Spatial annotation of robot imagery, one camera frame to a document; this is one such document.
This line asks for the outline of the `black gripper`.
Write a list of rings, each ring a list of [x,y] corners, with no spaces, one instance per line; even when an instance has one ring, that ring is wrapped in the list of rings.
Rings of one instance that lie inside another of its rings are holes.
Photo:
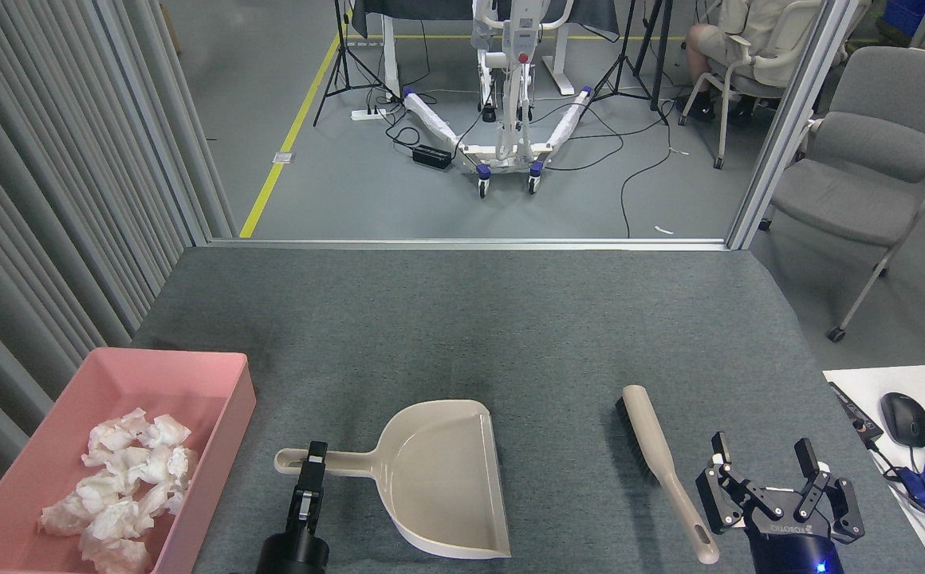
[[[312,441],[287,513],[287,532],[263,541],[255,573],[325,573],[330,558],[327,541],[313,534],[323,505],[328,444]],[[307,531],[294,531],[305,524]]]
[[[722,533],[746,520],[757,573],[838,573],[832,539],[848,545],[866,534],[852,481],[835,478],[817,461],[812,443],[801,438],[794,444],[806,479],[801,496],[767,497],[732,468],[724,432],[715,432],[710,442],[713,457],[696,485],[711,531]],[[830,501],[832,522],[817,512],[823,497]]]

